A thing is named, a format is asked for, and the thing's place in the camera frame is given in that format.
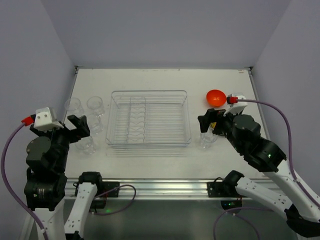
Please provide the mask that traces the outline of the brown patterned plate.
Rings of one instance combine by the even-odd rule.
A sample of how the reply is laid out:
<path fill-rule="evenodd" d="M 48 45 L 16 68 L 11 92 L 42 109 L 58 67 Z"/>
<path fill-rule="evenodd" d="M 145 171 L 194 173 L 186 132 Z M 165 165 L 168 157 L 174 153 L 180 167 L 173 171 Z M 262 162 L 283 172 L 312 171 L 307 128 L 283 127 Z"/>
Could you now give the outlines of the brown patterned plate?
<path fill-rule="evenodd" d="M 212 123 L 210 124 L 210 128 L 211 128 L 212 130 L 214 130 L 214 129 L 216 128 L 216 125 L 217 125 L 217 122 L 212 122 Z"/>

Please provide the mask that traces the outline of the clear glass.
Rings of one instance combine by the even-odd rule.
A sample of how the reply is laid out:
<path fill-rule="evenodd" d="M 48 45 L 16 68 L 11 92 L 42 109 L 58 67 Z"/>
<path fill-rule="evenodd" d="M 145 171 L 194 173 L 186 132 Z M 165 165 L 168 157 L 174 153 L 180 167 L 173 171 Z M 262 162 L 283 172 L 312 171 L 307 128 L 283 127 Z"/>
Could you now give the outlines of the clear glass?
<path fill-rule="evenodd" d="M 207 131 L 205 133 L 200 134 L 200 146 L 203 149 L 208 149 L 213 146 L 213 144 L 217 141 L 218 136 L 213 134 L 211 131 Z"/>
<path fill-rule="evenodd" d="M 90 134 L 92 136 L 100 134 L 103 131 L 104 127 L 101 122 L 101 117 L 98 114 L 91 113 L 87 115 L 86 118 L 87 118 L 87 125 L 89 127 Z"/>
<path fill-rule="evenodd" d="M 96 152 L 97 146 L 91 136 L 84 137 L 75 143 L 77 150 L 86 155 L 92 155 Z"/>
<path fill-rule="evenodd" d="M 103 105 L 103 100 L 99 96 L 92 96 L 86 102 L 87 108 L 92 112 L 99 116 L 105 114 L 105 108 Z"/>
<path fill-rule="evenodd" d="M 81 100 L 76 97 L 72 97 L 68 99 L 64 104 L 65 110 L 70 115 L 75 115 L 76 117 L 82 117 L 85 114 L 85 111 L 83 109 Z"/>

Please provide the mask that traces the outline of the orange plastic bowl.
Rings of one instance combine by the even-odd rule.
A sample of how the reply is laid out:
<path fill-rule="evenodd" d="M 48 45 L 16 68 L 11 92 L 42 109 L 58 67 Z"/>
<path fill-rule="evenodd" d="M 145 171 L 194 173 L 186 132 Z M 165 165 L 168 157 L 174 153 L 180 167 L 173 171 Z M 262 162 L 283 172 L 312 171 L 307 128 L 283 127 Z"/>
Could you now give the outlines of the orange plastic bowl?
<path fill-rule="evenodd" d="M 219 108 L 226 103 L 227 97 L 223 91 L 212 89 L 207 92 L 206 101 L 210 106 Z"/>

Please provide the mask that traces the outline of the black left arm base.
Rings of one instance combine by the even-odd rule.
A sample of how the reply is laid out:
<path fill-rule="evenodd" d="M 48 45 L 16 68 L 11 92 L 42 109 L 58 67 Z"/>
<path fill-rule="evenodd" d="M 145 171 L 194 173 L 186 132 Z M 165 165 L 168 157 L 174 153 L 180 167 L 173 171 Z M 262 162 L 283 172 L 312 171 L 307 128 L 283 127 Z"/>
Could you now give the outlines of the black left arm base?
<path fill-rule="evenodd" d="M 117 198 L 119 196 L 119 190 L 113 190 L 116 187 L 119 187 L 120 183 L 118 181 L 103 181 L 100 188 L 98 188 L 97 194 L 102 196 L 94 199 L 90 205 L 90 211 L 97 213 L 99 209 L 104 209 L 107 205 L 108 198 Z"/>

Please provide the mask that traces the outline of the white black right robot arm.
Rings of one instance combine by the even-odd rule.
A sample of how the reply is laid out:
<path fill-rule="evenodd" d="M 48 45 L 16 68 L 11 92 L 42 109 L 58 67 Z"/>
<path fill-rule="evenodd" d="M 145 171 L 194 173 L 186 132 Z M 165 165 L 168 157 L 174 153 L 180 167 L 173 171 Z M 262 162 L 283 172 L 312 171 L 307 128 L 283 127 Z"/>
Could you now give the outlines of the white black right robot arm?
<path fill-rule="evenodd" d="M 309 197 L 316 201 L 320 197 L 313 191 L 303 192 L 299 186 L 303 181 L 290 170 L 285 153 L 274 142 L 261 136 L 261 126 L 252 116 L 232 115 L 225 110 L 211 108 L 197 119 L 201 133 L 207 132 L 214 124 L 212 132 L 222 134 L 251 167 L 272 180 L 282 193 L 259 185 L 236 170 L 223 179 L 220 190 L 261 203 L 278 213 L 289 228 L 302 237 L 319 237 L 319 202 L 314 203 Z"/>

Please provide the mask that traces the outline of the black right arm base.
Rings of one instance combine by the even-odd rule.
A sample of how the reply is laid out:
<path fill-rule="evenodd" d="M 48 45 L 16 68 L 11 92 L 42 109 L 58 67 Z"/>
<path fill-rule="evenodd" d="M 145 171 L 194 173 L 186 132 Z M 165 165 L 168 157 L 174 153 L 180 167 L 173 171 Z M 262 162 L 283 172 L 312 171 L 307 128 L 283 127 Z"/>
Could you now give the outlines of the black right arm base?
<path fill-rule="evenodd" d="M 243 206 L 243 196 L 238 194 L 233 186 L 228 185 L 222 177 L 206 183 L 209 198 L 220 199 L 219 206 L 223 210 L 240 208 Z"/>

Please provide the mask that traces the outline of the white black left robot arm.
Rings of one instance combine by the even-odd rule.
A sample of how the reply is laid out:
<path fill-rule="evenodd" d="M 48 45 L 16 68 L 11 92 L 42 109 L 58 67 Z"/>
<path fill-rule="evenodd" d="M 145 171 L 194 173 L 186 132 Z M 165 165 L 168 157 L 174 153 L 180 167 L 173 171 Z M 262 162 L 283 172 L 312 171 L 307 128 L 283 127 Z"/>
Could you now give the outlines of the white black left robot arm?
<path fill-rule="evenodd" d="M 102 186 L 102 176 L 96 171 L 83 172 L 76 184 L 76 200 L 67 220 L 64 220 L 65 175 L 70 144 L 90 137 L 85 115 L 68 116 L 74 129 L 65 124 L 48 121 L 44 130 L 35 117 L 30 131 L 36 134 L 27 148 L 27 183 L 24 188 L 27 207 L 37 221 L 40 240 L 82 240 L 85 222 L 94 197 Z"/>

